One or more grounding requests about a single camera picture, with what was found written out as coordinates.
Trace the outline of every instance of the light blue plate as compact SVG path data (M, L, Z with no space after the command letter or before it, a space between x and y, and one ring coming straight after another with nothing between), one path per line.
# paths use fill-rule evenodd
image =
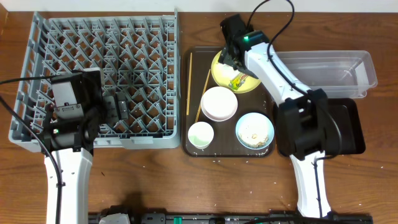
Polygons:
M248 146L246 143L244 143L241 140L241 138L239 137L239 134L238 134L239 129L242 125L246 125L246 123L249 124L249 123L253 123L253 122L266 124L266 125L264 125L264 128L266 128L267 132L268 132L268 140L267 140L266 144L263 146L260 146L258 148L253 148L253 147ZM242 116L239 119L239 121L236 123L235 134L236 134L236 137L238 138L239 142L242 145L244 145L246 148L259 150L259 149L264 149L265 147L269 146L269 144L274 139L275 131L274 131L274 126L272 125L272 122L266 116L264 116L260 113L248 113L248 114L245 114L244 116Z

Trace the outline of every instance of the cup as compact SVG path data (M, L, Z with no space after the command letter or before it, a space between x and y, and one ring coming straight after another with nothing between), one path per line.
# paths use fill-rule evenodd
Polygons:
M188 139L198 149L206 149L214 138L214 130L206 122L197 122L188 130Z

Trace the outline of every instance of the wooden table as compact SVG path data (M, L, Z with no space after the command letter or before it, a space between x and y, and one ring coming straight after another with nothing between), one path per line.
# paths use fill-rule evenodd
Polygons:
M43 13L45 17L149 13ZM220 46L220 21L231 13L181 13L183 54L193 46ZM247 20L249 14L243 14ZM290 13L257 13L256 29L272 37ZM0 40L0 79L21 75L31 12L10 12ZM367 145L362 155L326 161L326 192L338 213L370 213L375 223L398 220L398 14L297 13L275 43L278 51L367 50L379 84L356 100ZM186 76L182 74L182 83ZM14 105L17 84L0 94ZM0 108L0 223L44 223L47 179L43 155L11 144L11 115ZM96 149L89 211L123 203L137 212L165 208L185 213L267 213L294 210L297 187L291 162L274 152L265 159L196 159L180 148Z

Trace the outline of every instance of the wire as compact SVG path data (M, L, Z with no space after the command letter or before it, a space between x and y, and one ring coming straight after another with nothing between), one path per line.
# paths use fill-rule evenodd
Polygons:
M334 220L326 220L321 218L309 218L309 217L269 217L269 218L258 218L243 224L258 224L258 223L270 223L270 222L308 222L317 224L344 224L345 222L338 222Z
M256 8L254 8L254 10L252 11L249 20L248 20L248 24L246 25L246 29L249 29L250 26L250 22L251 22L251 18L253 17L254 13L257 11L258 8L260 8L260 6L262 6L264 3L269 2L270 0L265 0L263 2L261 2Z
M10 80L1 81L0 85L5 84L5 83L19 82L19 81L26 81L26 80L43 80L43 79L48 79L48 78L53 78L53 77L56 77L56 75L47 76L47 77L14 78L14 79L10 79ZM23 127L25 127L30 132L31 135L33 135L33 137L37 140L37 142L42 147L42 149L44 149L46 155L50 158L51 163L54 166L55 174L57 175L57 182L58 182L58 184L57 184L57 188L58 188L57 208L56 208L56 213L55 213L55 223L59 224L60 223L60 212L61 212L60 209L61 209L61 199L62 199L62 187L63 187L63 182L62 182L62 176L61 176L60 169L59 169L57 163L55 162L55 159L54 159L53 155L51 154L49 149L47 149L47 147L42 142L42 140L39 138L39 136L29 127L28 124L26 124L24 122L24 120L13 109L11 109L11 107L4 101L2 96L0 96L0 103L3 105L3 107L5 107L5 109L11 115L13 115L13 117L15 117L15 119L19 123L21 123L21 125L23 125Z
M258 9L258 7L261 6L261 5L263 5L264 3L268 2L268 1L269 1L269 0L265 0L265 1L261 2L261 3L254 9L254 11L252 12L252 14L250 15L250 18L249 18L249 21L248 21L248 26L250 25L250 20L251 20L253 14L255 13L255 11ZM296 86L295 83L292 83L292 82L283 74L283 72L282 72L282 71L278 68L278 66L275 64L274 60L272 59L272 55L270 54L270 48L271 48L272 43L274 43L274 41L276 40L276 38L277 38L281 33L283 33L283 31L286 30L286 28L290 25L290 23L292 23L293 18L294 18L294 12L295 12L295 11L294 11L294 5L293 5L293 3L292 3L290 0L286 0L286 1L287 1L287 2L290 4L290 6L292 7L292 16L290 17L290 19L289 19L289 21L286 23L286 25L283 26L283 28L281 28L281 30L278 31L278 33L276 33L276 35L275 35L275 36L271 39L271 41L268 43L268 47L267 47L267 56L268 56L268 59L270 60L270 62L271 62L271 64L272 64L272 66L274 66L274 68L277 70L277 72L284 78L284 80L285 80L294 90L296 90L296 91L298 91L299 93L301 93L302 95L308 97L312 102L314 102L315 104L317 104L317 102L316 102L315 100L313 100L313 98L312 98L308 93L306 93L306 92L304 92L303 90L301 90L300 88L298 88L298 87ZM318 108L320 108L321 111L324 112L324 114L326 115L326 117L328 117L328 119L332 122L332 124L334 125L334 127L335 127L335 129L336 129L337 135L338 135L338 152L337 152L337 154L332 155L332 156L325 156L325 157L321 157L321 158L316 158L316 159L314 160L314 162L313 162L313 166L314 166L314 169L315 169L315 180L316 180L316 185L317 185L317 194L318 194L317 200L318 200L318 206L319 206L319 214L320 214L320 218L322 218L322 206L321 206L320 189L319 189L319 181L318 181L318 169L317 169L317 168L318 168L318 165L317 165L317 162L318 162L319 160L332 159L332 158L335 158L337 155L339 155L339 154L341 153L341 150L342 150L342 140L341 140L341 133L340 133L340 130L339 130L337 124L336 124L336 121L331 117L330 113L329 113L325 108L323 108L323 107L320 106L320 105L318 105Z

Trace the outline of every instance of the chopstick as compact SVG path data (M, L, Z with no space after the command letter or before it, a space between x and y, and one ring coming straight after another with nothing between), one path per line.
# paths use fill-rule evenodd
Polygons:
M208 80L209 80L210 72L211 72L211 69L209 69L209 72L207 73L207 78L206 78L206 82L205 82L205 87L203 87L203 93L201 94L202 96L203 96L203 95L205 94L205 92L206 92L206 88L207 88L207 83L208 83ZM197 118L195 119L195 123L198 122L200 110L201 110L201 104L199 103L199 108L198 108Z
M189 63L189 77L188 77L188 95L187 95L187 116L189 115L189 101L191 97L191 74L192 74L192 53Z

